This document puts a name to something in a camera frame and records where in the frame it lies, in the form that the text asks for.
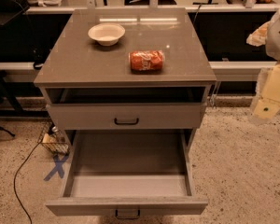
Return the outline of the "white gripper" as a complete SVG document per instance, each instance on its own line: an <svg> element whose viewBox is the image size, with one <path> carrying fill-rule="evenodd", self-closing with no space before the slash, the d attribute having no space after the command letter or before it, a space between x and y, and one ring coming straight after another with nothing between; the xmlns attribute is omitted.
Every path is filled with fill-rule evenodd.
<svg viewBox="0 0 280 224"><path fill-rule="evenodd" d="M253 124L264 124L280 110L280 61L271 68L260 70L256 92L248 120Z"/></svg>

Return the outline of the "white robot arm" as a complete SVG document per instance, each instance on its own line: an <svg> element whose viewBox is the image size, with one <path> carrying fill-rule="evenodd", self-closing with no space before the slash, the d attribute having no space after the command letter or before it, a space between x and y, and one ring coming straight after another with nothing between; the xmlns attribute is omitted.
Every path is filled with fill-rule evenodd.
<svg viewBox="0 0 280 224"><path fill-rule="evenodd" d="M250 34L246 43L265 46L266 54L276 60L272 68L259 72L256 95L251 103L251 114L258 122L272 119L280 110L280 8L270 21Z"/></svg>

